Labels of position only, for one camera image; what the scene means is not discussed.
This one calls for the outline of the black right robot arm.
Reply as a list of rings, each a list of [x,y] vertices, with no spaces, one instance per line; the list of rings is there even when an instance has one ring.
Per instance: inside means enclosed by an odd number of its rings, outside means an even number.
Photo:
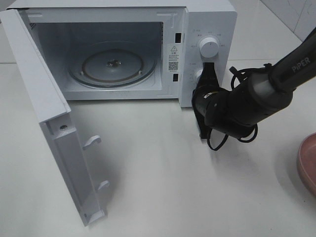
[[[261,68],[230,68],[239,85],[231,90],[220,87],[214,63],[204,63],[192,106],[206,139],[211,130],[244,139],[257,130],[257,124],[286,108],[293,91],[316,75],[316,32],[312,30],[300,46],[277,62]]]

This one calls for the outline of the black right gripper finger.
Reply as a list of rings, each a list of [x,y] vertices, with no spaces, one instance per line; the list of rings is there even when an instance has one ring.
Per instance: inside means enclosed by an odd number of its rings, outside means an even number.
[[[213,62],[203,63],[203,70],[200,76],[202,84],[217,84],[217,75],[215,72],[215,64]]]

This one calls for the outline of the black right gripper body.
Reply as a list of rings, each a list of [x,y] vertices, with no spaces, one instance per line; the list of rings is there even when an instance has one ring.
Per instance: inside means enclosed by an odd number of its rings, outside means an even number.
[[[207,106],[210,103],[212,94],[219,90],[219,83],[216,77],[203,78],[199,77],[197,86],[193,91],[192,106],[197,125],[199,127],[199,136],[201,139],[206,139],[209,127],[205,124],[205,114]]]

